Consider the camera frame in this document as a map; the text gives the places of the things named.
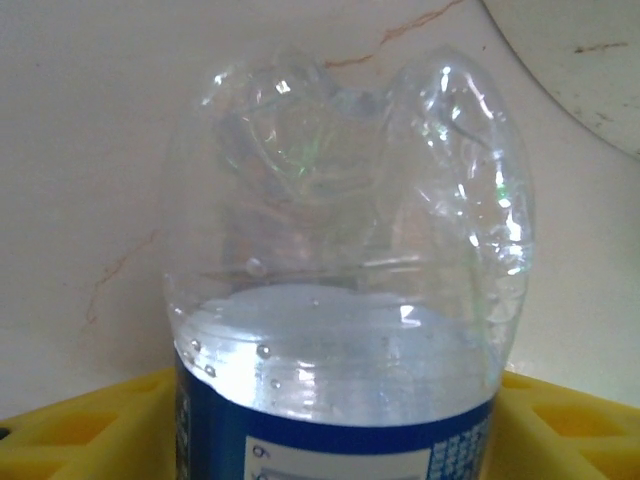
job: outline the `clear plastic bottle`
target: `clear plastic bottle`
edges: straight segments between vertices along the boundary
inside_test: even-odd
[[[450,49],[385,89],[265,47],[166,167],[178,478],[474,478],[532,254],[523,151]]]

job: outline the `yellow plastic crate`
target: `yellow plastic crate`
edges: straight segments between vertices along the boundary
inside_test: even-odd
[[[168,369],[0,421],[0,479],[174,479],[174,391]],[[640,480],[638,409],[507,372],[493,422],[484,479]]]

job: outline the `white label patch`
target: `white label patch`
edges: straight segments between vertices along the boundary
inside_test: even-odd
[[[247,437],[244,480],[424,480],[431,450],[339,455],[283,447]]]

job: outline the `brown stain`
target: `brown stain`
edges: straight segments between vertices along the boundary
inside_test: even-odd
[[[614,42],[614,43],[598,43],[590,47],[576,47],[573,53],[589,53],[589,52],[604,52],[610,48],[616,47],[628,47],[628,42]]]
[[[613,122],[611,117],[605,115],[604,113],[596,112],[596,115],[598,115],[598,117],[600,117],[600,119],[604,120],[605,122]]]
[[[409,22],[404,23],[403,25],[400,25],[399,27],[386,30],[384,37],[382,37],[382,40],[378,44],[378,49],[380,49],[380,47],[382,47],[385,43],[391,40],[395,40],[396,38],[403,36],[405,33],[411,30],[415,30],[416,28],[420,28],[426,25],[427,23],[429,23],[430,21],[435,20],[436,18],[444,15],[447,12],[447,10],[449,10],[451,7],[458,5],[462,2],[464,2],[464,0],[453,0],[438,10],[430,10],[426,13],[423,13],[419,17],[413,20],[410,20]],[[326,62],[324,62],[324,66],[325,68],[342,68],[350,65],[358,65],[371,60],[375,54],[376,52],[370,53],[369,55],[364,55],[358,58],[348,58],[346,60],[327,60]]]
[[[102,276],[102,278],[100,278],[100,280],[93,284],[93,290],[91,292],[91,298],[89,299],[89,305],[87,306],[87,311],[84,315],[85,325],[82,327],[82,330],[95,324],[98,321],[96,305],[98,303],[98,299],[100,298],[100,294],[102,293],[102,288],[105,286],[105,284],[107,284],[116,275],[118,275],[118,273],[124,268],[124,266],[133,255],[135,255],[148,245],[151,245],[155,241],[157,236],[158,230],[153,230],[146,239],[144,239],[134,248],[118,258],[115,262],[113,262],[112,265],[104,269],[104,275]]]
[[[369,54],[369,55],[365,55],[364,57],[359,57],[359,58],[348,58],[346,60],[340,60],[340,61],[329,61],[327,60],[326,62],[324,62],[324,66],[325,68],[341,68],[341,67],[347,67],[349,65],[357,65],[359,63],[364,63],[367,60],[373,58],[373,53]]]
[[[384,38],[380,42],[380,46],[384,45],[390,40],[393,40],[394,38],[401,37],[402,35],[404,35],[410,30],[415,30],[416,28],[420,28],[426,25],[430,21],[435,20],[436,18],[444,15],[447,12],[447,10],[449,10],[454,5],[458,5],[459,3],[462,3],[462,2],[464,2],[464,0],[453,0],[452,2],[447,3],[444,7],[442,7],[439,10],[432,10],[430,12],[423,13],[415,20],[407,22],[404,25],[400,25],[399,27],[387,30],[384,34]]]

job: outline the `water droplet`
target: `water droplet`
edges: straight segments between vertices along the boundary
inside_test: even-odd
[[[193,364],[193,362],[195,361],[194,358],[193,358],[193,355],[191,355],[186,350],[184,352],[182,352],[182,358],[184,358],[185,362],[191,363],[191,364]]]
[[[245,264],[247,273],[252,277],[264,277],[267,274],[267,267],[255,257],[251,257]]]
[[[258,345],[258,348],[256,348],[256,352],[258,356],[263,360],[271,358],[271,348],[269,347],[269,345],[264,345],[261,343],[260,345]]]

